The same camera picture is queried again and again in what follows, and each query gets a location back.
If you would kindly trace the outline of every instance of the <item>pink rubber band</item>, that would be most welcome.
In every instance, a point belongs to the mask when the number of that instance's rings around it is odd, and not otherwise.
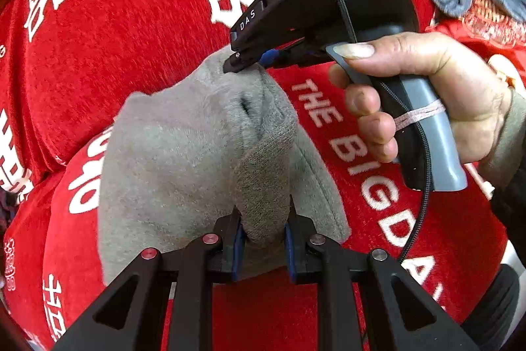
[[[400,115],[398,118],[395,118],[394,123],[396,124],[396,131],[406,128],[408,125],[414,124],[417,121],[432,117],[440,112],[445,112],[445,106],[440,99],[437,99],[427,106],[411,110],[411,112],[407,112]]]

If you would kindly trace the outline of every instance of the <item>triangular cutout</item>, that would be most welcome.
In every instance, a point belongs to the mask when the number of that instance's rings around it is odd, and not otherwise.
[[[122,329],[126,323],[128,312],[130,312],[133,295],[135,295],[138,284],[138,275],[128,278],[127,282],[111,296],[106,305],[95,315],[95,322],[117,330]]]
[[[403,324],[409,332],[417,331],[437,321],[435,316],[430,313],[400,278],[393,276],[391,285],[402,315]]]

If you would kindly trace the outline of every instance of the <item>gray trigger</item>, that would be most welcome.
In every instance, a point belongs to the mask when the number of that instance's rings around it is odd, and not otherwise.
[[[333,43],[332,45],[327,45],[327,47],[325,47],[325,51],[328,55],[331,56],[332,60],[336,61],[336,63],[338,63],[343,68],[343,70],[346,72],[347,76],[351,79],[351,82],[353,84],[364,84],[372,86],[371,80],[367,75],[359,73],[353,68],[351,68],[340,54],[336,54],[334,52],[334,47],[344,45],[347,43],[348,42],[338,42]]]

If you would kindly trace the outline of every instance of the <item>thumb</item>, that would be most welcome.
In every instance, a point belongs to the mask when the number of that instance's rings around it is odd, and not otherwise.
[[[478,63],[480,58],[455,40],[439,33],[415,34],[405,32],[385,36],[372,42],[340,45],[340,54],[353,69],[376,76],[398,74],[432,75],[461,51],[466,64]]]

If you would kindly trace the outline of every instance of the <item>finger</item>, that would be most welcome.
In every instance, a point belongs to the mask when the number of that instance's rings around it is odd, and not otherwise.
[[[351,83],[349,75],[337,63],[334,63],[329,68],[329,81],[332,85],[341,89],[345,89]]]
[[[376,112],[358,118],[358,129],[365,141],[386,144],[395,136],[396,125],[391,115],[385,112]]]
[[[487,64],[461,43],[439,33],[406,32],[378,40],[340,45],[335,51],[357,71],[377,77],[429,76],[450,116],[465,120],[494,110],[501,92]],[[481,96],[481,89],[486,92]]]
[[[351,84],[345,89],[345,104],[354,115],[370,115],[380,109],[380,96],[372,87]]]
[[[395,139],[391,139],[385,144],[369,143],[367,147],[369,154],[381,163],[390,163],[398,155],[398,144]]]

